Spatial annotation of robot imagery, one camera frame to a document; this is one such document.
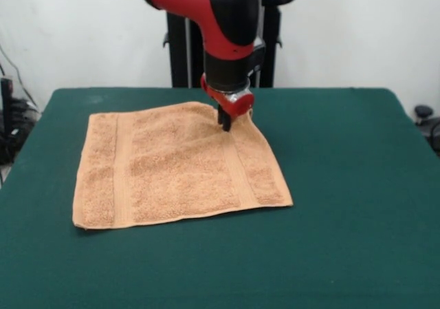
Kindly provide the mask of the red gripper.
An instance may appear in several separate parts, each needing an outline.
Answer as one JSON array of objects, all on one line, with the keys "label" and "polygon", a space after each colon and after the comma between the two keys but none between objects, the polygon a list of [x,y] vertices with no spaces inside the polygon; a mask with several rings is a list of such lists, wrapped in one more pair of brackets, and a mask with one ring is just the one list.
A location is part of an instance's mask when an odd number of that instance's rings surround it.
[{"label": "red gripper", "polygon": [[233,92],[220,92],[206,82],[206,75],[201,75],[201,87],[217,104],[217,122],[222,129],[229,132],[232,119],[246,114],[254,105],[254,95],[250,90],[250,82]]}]

